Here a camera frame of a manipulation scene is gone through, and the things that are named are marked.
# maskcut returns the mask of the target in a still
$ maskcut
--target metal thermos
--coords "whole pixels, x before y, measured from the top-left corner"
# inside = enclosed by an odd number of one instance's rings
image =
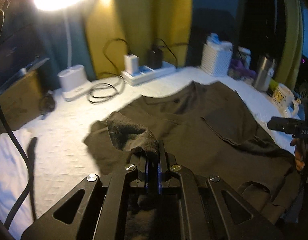
[[[271,78],[274,75],[276,61],[273,58],[261,56],[258,61],[258,75],[253,83],[253,87],[266,92],[269,89]]]

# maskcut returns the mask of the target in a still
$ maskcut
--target cardboard box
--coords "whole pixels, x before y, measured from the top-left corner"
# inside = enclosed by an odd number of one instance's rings
[[[42,97],[37,70],[27,73],[0,95],[1,108],[12,130],[18,130],[41,114],[39,102]],[[0,120],[1,133],[6,130]]]

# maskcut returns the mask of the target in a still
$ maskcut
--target white table surface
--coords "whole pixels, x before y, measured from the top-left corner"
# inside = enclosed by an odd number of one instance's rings
[[[272,116],[281,116],[267,96],[252,86],[226,77],[212,77],[199,68],[185,67],[169,76],[145,84],[131,87],[126,85],[122,94],[99,105],[92,105],[82,96],[67,102],[61,91],[55,91],[56,109],[44,120],[40,117],[24,126],[38,137],[35,164],[35,204],[38,217],[44,214],[66,193],[90,173],[99,173],[94,160],[83,143],[90,125],[96,120],[105,119],[111,112],[118,111],[140,95],[166,97],[187,86],[191,81],[210,84],[220,81],[238,92],[253,113],[256,120],[265,128],[276,143],[294,153],[290,146],[291,136],[269,131],[266,123]]]

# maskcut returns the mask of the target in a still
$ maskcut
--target white mug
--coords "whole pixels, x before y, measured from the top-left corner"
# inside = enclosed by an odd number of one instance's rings
[[[291,113],[292,117],[296,116],[299,112],[299,103],[294,99],[292,91],[281,83],[274,91],[272,100],[278,106],[279,110],[286,110],[287,112],[290,112],[288,107],[293,103],[294,111]]]

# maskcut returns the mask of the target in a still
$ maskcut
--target white power strip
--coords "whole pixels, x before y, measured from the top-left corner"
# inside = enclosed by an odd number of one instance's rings
[[[136,86],[141,83],[150,81],[155,78],[159,78],[161,76],[169,75],[174,73],[176,68],[174,65],[163,61],[162,67],[158,69],[151,69],[147,66],[139,67],[138,73],[129,74],[126,71],[122,71],[122,76],[127,84],[131,86]]]

